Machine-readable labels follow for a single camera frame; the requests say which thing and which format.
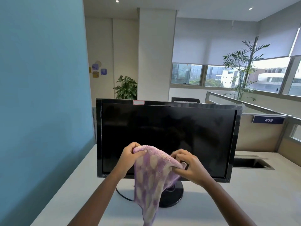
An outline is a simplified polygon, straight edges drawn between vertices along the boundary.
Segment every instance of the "purple square decal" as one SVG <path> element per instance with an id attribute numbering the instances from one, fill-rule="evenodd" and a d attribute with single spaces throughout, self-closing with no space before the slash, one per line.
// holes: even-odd
<path id="1" fill-rule="evenodd" d="M 101 69 L 100 74 L 101 75 L 107 75 L 107 69 Z"/>
<path id="2" fill-rule="evenodd" d="M 98 64 L 97 63 L 92 64 L 92 69 L 93 70 L 98 70 L 99 69 Z"/>

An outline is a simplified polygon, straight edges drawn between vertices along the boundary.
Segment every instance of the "white label with red border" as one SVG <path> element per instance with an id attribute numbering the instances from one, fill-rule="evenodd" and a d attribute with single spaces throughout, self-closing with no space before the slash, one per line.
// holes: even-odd
<path id="1" fill-rule="evenodd" d="M 144 101 L 133 100 L 133 105 L 144 105 Z"/>

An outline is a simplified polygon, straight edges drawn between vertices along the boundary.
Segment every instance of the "purple cloth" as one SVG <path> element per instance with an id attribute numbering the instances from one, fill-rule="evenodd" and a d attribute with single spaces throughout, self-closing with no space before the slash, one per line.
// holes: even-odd
<path id="1" fill-rule="evenodd" d="M 134 202 L 142 208 L 143 226 L 151 226 L 159 207 L 161 193 L 172 186 L 180 176 L 172 167 L 184 169 L 186 163 L 179 163 L 165 152 L 148 145 L 134 148 L 133 152 L 147 150 L 136 160 Z"/>

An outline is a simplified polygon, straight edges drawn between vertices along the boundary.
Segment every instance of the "person's left hand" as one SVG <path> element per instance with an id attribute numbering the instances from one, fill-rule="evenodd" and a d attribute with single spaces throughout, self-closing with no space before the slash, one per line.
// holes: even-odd
<path id="1" fill-rule="evenodd" d="M 133 153 L 135 147 L 139 147 L 140 144 L 133 142 L 130 143 L 127 147 L 123 149 L 123 152 L 118 160 L 117 165 L 114 168 L 114 171 L 120 176 L 120 179 L 124 178 L 126 172 L 133 166 L 136 159 L 146 154 L 146 150 Z"/>

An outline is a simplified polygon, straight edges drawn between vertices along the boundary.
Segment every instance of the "desk surface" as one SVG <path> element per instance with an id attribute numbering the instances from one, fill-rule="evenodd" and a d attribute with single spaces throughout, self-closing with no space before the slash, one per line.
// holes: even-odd
<path id="1" fill-rule="evenodd" d="M 236 152 L 264 158 L 275 170 L 234 168 L 224 189 L 260 225 L 301 225 L 301 167 L 278 153 Z M 70 175 L 32 226 L 66 226 L 92 195 L 103 178 L 97 178 L 96 145 Z M 133 198 L 133 179 L 122 179 L 117 188 Z M 153 226 L 227 225 L 211 197 L 192 182 L 183 182 L 183 199 L 159 209 Z M 99 225 L 141 226 L 141 208 L 113 194 Z"/>

